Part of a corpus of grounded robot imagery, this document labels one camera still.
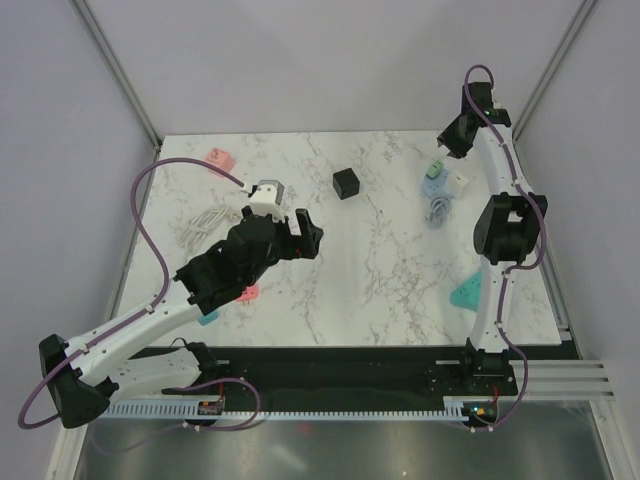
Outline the green plug adapter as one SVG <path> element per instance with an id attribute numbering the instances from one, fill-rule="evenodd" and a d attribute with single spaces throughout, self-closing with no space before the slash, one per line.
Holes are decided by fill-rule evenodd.
<path id="1" fill-rule="evenodd" d="M 444 162 L 442 160 L 435 160 L 428 167 L 425 176 L 430 180 L 434 180 L 442 173 L 443 168 Z"/>

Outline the white cube adapter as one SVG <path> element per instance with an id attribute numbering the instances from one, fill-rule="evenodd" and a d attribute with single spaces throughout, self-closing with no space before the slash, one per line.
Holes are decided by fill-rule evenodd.
<path id="1" fill-rule="evenodd" d="M 451 170 L 445 182 L 445 189 L 447 194 L 452 198 L 461 198 L 464 195 L 468 183 L 469 179 L 462 173 Z"/>

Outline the blue round power strip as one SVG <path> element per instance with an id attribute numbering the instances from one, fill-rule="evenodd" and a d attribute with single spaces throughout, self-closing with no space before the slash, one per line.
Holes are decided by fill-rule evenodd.
<path id="1" fill-rule="evenodd" d="M 421 184 L 422 193 L 430 200 L 437 197 L 452 199 L 454 197 L 454 193 L 447 186 L 449 175 L 449 170 L 441 171 L 435 178 L 430 178 L 425 175 Z"/>

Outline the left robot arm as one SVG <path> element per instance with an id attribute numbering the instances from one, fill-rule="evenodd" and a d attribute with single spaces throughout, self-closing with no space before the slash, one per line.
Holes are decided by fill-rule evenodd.
<path id="1" fill-rule="evenodd" d="M 234 302 L 281 261 L 315 259 L 324 236 L 305 209 L 296 210 L 299 233 L 287 217 L 256 213 L 247 206 L 225 239 L 193 257 L 176 273 L 163 274 L 156 296 L 100 327 L 65 339 L 57 334 L 38 345 L 43 380 L 67 429 L 96 420 L 113 403 L 163 389 L 208 393 L 219 369 L 201 342 L 169 354 L 134 356 L 165 334 Z"/>

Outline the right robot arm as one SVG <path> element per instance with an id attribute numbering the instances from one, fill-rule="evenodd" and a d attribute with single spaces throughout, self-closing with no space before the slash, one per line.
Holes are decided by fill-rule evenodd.
<path id="1" fill-rule="evenodd" d="M 509 354 L 508 312 L 518 272 L 527 257 L 544 252 L 545 196 L 534 193 L 513 153 L 511 120 L 496 106 L 491 82 L 463 86 L 460 114 L 437 138 L 449 156 L 479 156 L 489 197 L 473 231 L 481 261 L 481 291 L 476 319 L 458 364 L 446 367 L 447 389 L 456 394 L 514 395 Z"/>

